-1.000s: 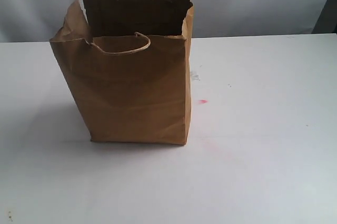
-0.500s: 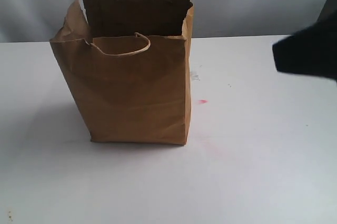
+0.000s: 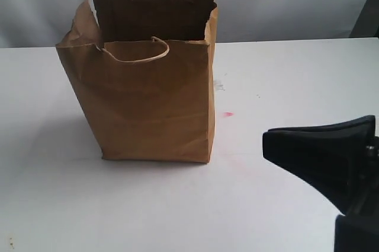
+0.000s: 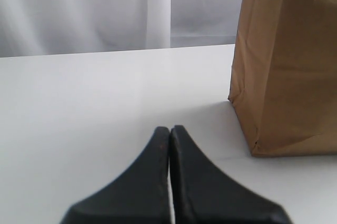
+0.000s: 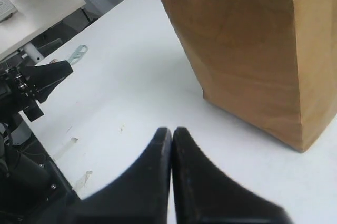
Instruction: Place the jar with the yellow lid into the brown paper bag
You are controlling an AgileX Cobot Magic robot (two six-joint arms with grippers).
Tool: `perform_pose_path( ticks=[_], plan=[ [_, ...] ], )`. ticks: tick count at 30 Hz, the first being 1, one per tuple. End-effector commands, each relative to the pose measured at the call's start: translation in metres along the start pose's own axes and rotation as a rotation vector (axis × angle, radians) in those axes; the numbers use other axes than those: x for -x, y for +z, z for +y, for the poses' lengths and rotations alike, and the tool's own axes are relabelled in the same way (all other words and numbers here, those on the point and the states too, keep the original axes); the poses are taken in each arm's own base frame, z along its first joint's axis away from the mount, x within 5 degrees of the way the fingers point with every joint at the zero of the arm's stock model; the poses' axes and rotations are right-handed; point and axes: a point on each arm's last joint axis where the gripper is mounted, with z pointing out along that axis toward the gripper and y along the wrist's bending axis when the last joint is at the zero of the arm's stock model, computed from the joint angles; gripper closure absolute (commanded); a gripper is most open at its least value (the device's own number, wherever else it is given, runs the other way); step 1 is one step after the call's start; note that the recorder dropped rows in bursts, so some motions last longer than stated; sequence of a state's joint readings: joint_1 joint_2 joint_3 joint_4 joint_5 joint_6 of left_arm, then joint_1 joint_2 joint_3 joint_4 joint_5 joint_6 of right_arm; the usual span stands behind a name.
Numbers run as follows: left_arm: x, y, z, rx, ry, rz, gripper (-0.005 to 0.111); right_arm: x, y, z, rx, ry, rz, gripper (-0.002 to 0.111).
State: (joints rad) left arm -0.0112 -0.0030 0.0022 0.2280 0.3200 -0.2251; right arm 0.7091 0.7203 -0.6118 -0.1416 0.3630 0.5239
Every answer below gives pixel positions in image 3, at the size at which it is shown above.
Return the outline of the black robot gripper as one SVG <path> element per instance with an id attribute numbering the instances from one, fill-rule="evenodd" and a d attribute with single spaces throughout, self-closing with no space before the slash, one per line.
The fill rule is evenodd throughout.
<path id="1" fill-rule="evenodd" d="M 378 251 L 375 116 L 333 125 L 282 127 L 262 135 L 263 157 L 302 179 L 341 213 L 335 251 Z"/>

